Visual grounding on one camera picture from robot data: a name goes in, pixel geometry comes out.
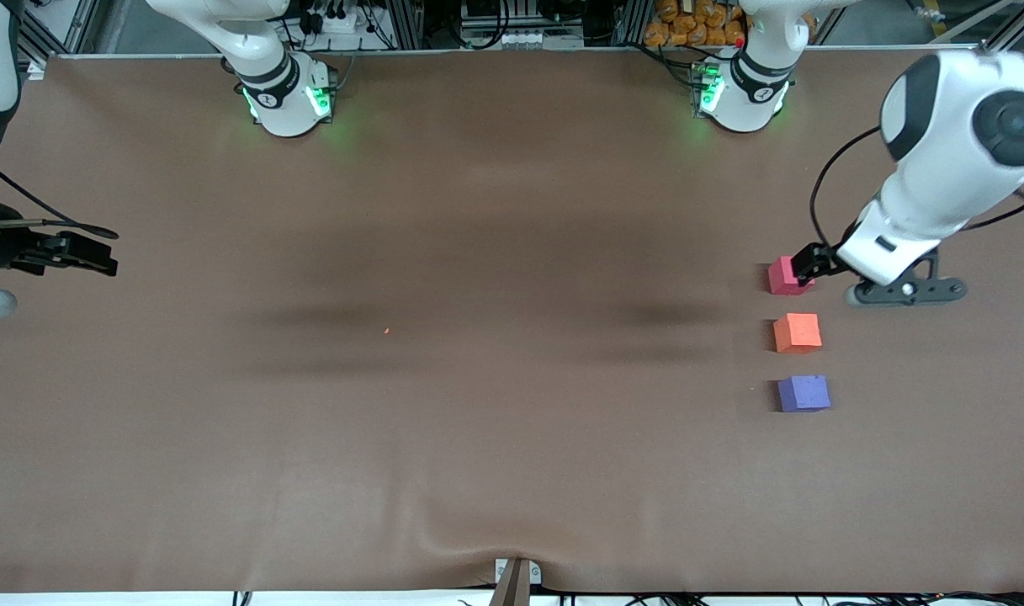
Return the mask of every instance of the green led light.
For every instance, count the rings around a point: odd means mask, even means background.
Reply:
[[[257,107],[253,106],[253,99],[250,98],[250,92],[247,92],[246,88],[243,88],[243,96],[246,97],[246,102],[250,106],[250,116],[253,116],[254,120],[258,120]]]
[[[713,112],[717,109],[717,100],[720,99],[720,94],[724,91],[724,80],[721,77],[717,77],[713,84],[711,84],[702,92],[702,103],[699,105],[700,110],[703,112]]]
[[[313,106],[313,112],[316,112],[318,116],[328,115],[328,92],[325,92],[321,88],[306,88],[306,96],[310,99],[310,104]]]

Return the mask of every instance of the black cable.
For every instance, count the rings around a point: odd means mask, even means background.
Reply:
[[[669,59],[665,58],[665,53],[662,51],[660,46],[657,47],[657,54],[658,57],[662,57],[662,64],[665,66],[666,72],[669,72],[669,76],[673,77],[673,80],[676,80],[677,82],[680,82],[680,84],[683,84],[688,88],[691,88],[692,91],[693,89],[700,88],[700,86],[697,86],[692,81],[684,80],[683,78],[680,77],[680,74],[673,72],[673,64],[669,62]]]
[[[360,46],[360,48],[358,50],[361,50],[361,42],[360,41],[358,41],[358,46]],[[340,88],[343,88],[343,86],[347,85],[347,78],[351,77],[351,69],[353,69],[353,67],[354,67],[354,59],[356,59],[356,58],[358,58],[358,53],[357,53],[357,51],[354,51],[354,54],[351,54],[351,61],[349,63],[347,63],[347,69],[343,70],[343,77],[342,78],[338,78],[338,80],[336,81],[336,87],[334,88],[335,91],[339,91]]]
[[[855,135],[855,137],[851,138],[849,142],[846,142],[844,145],[842,145],[842,147],[836,150],[833,157],[830,157],[829,160],[826,161],[826,164],[822,167],[822,172],[819,173],[818,179],[814,181],[814,187],[811,189],[811,200],[809,203],[811,211],[811,224],[814,225],[814,232],[818,235],[819,242],[822,243],[822,245],[826,247],[826,249],[829,249],[829,241],[826,239],[826,234],[824,234],[824,232],[822,231],[822,225],[820,225],[819,223],[819,213],[818,210],[816,210],[816,203],[818,203],[819,188],[822,186],[822,180],[826,177],[826,173],[829,173],[829,169],[833,167],[834,163],[838,162],[840,157],[842,157],[842,155],[847,153],[847,150],[850,149],[852,145],[858,143],[859,141],[864,140],[866,137],[869,137],[869,135],[878,133],[879,130],[881,130],[880,126],[870,128],[869,130],[862,131],[862,133],[860,133],[859,135]],[[1005,211],[1002,214],[996,215],[996,217],[991,217],[989,219],[977,223],[970,223],[969,225],[961,227],[959,230],[971,231],[973,229],[981,229],[981,227],[993,225],[993,223],[1005,221],[1008,218],[1020,215],[1021,212],[1024,211],[1024,191],[1023,189],[1017,189],[1016,191],[1012,192],[1012,196],[1019,197],[1021,201],[1019,207],[1013,208],[1013,210],[1011,211]],[[904,599],[903,602],[899,602],[899,600],[903,598],[900,599],[886,598],[888,599],[888,602],[881,602],[880,601],[881,599],[879,599],[878,596],[868,596],[868,599],[874,604],[879,604],[881,606],[889,606],[891,604],[899,604],[900,606],[915,606],[914,604],[909,603],[906,599]],[[997,599],[997,601],[1008,603],[1008,599]],[[929,602],[924,601],[924,599],[921,598],[919,599],[919,603],[920,606],[928,606],[928,604],[930,604]],[[851,605],[852,603],[838,603],[834,604],[833,606],[851,606]]]
[[[489,39],[488,42],[485,42],[484,45],[474,46],[472,45],[472,43],[463,40],[461,35],[459,35],[458,32],[456,31],[456,20],[457,20],[455,13],[456,5],[457,5],[456,0],[450,2],[451,10],[447,16],[450,16],[451,18],[447,19],[447,34],[450,34],[451,38],[453,38],[453,40],[455,40],[455,42],[458,45],[460,45],[460,47],[463,47],[463,49],[469,49],[469,50],[489,49],[489,47],[495,46],[498,42],[501,41],[501,39],[504,38],[504,35],[508,33],[509,25],[512,24],[512,7],[511,5],[508,4],[508,0],[501,0],[501,7],[504,7],[504,25],[501,26],[501,14],[500,12],[497,12],[497,31],[494,32],[494,37]]]
[[[385,34],[385,29],[381,27],[380,20],[377,19],[376,12],[374,11],[373,4],[370,4],[370,0],[361,0],[358,3],[358,7],[361,8],[361,14],[366,15],[366,19],[373,25],[374,35],[377,35],[377,39],[381,41],[382,45],[387,46],[388,50],[395,50],[395,45],[392,45],[392,39],[389,38],[388,34]]]
[[[74,219],[67,217],[67,215],[62,214],[62,212],[56,211],[54,208],[51,208],[51,206],[46,202],[42,201],[38,197],[35,197],[34,194],[31,194],[30,189],[27,189],[22,185],[19,185],[18,183],[16,183],[14,179],[11,179],[7,175],[5,175],[5,173],[2,170],[0,170],[0,179],[2,179],[3,182],[5,182],[7,185],[11,185],[11,187],[14,187],[15,191],[18,191],[24,197],[27,197],[27,199],[30,200],[32,203],[41,207],[42,210],[49,212],[49,214],[54,215],[54,217],[57,217],[60,221],[62,221],[66,224],[66,226],[88,231],[88,233],[95,234],[95,236],[102,237],[104,240],[119,239],[119,234],[116,233],[116,231],[113,231],[111,229],[105,229],[105,227],[99,227],[88,223],[81,223],[78,221],[74,221]]]
[[[284,32],[288,35],[288,45],[291,45],[292,50],[298,50],[299,45],[295,42],[295,37],[291,34],[291,28],[288,27],[288,19],[285,16],[281,16],[281,24],[284,24]]]
[[[830,157],[829,160],[826,161],[826,164],[822,167],[822,172],[819,173],[818,179],[815,179],[814,181],[814,187],[811,189],[811,201],[810,201],[811,224],[814,225],[814,232],[818,234],[819,242],[822,243],[822,245],[826,247],[826,249],[829,249],[829,241],[826,240],[826,234],[824,234],[822,231],[822,225],[820,225],[819,223],[819,213],[818,211],[815,210],[815,203],[819,199],[819,187],[822,186],[822,180],[826,177],[826,173],[829,173],[829,169],[831,168],[834,163],[838,162],[838,159],[843,155],[845,155],[845,153],[847,153],[847,150],[851,148],[852,145],[858,143],[859,141],[864,140],[866,137],[869,137],[869,135],[878,133],[879,130],[882,130],[881,126],[870,128],[869,130],[864,130],[862,131],[862,133],[855,135],[855,137],[851,138],[849,142],[846,142],[844,145],[842,145],[842,147],[836,150],[833,157]]]
[[[623,45],[621,45],[621,46],[631,46],[632,49],[641,50],[643,54],[646,54],[647,57],[650,57],[654,61],[660,61],[660,62],[665,62],[666,61],[666,59],[664,59],[660,56],[660,49],[662,49],[660,46],[658,46],[658,53],[657,54],[654,54],[653,51],[649,49],[649,46],[647,46],[647,45],[640,45],[639,42],[624,42]],[[694,50],[696,53],[705,54],[708,57],[713,57],[713,58],[716,58],[717,60],[720,60],[720,61],[730,61],[730,60],[732,60],[732,57],[722,57],[719,54],[711,53],[710,50],[700,49],[699,46],[684,46],[684,47],[685,47],[685,49]],[[673,59],[668,59],[668,61],[669,61],[669,64],[671,64],[673,67],[688,67],[688,68],[691,67],[691,63],[689,63],[689,62],[676,61],[676,60],[673,60]]]

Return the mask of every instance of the pink cube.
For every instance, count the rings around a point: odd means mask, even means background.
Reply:
[[[814,280],[807,283],[807,287],[800,287],[800,280],[796,279],[796,273],[792,271],[792,257],[778,257],[770,265],[770,295],[804,295],[814,287]]]

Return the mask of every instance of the foam cube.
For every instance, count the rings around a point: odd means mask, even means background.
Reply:
[[[818,314],[784,314],[773,322],[777,352],[811,353],[822,348]]]
[[[796,272],[792,268],[792,257],[778,257],[766,273],[770,279],[770,295],[804,295],[814,287],[814,280],[800,287],[800,280],[796,279]]]
[[[784,412],[815,412],[829,407],[826,377],[820,375],[788,377],[777,383]]]

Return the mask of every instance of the black bracket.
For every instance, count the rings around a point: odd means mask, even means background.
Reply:
[[[792,257],[792,271],[800,280],[800,287],[822,276],[835,276],[850,271],[850,267],[838,257],[830,247],[812,242]]]
[[[928,265],[926,277],[916,272],[924,264]],[[879,287],[864,278],[852,287],[849,298],[855,305],[941,305],[965,298],[967,293],[965,282],[938,276],[938,249],[933,249],[908,265],[892,284]]]

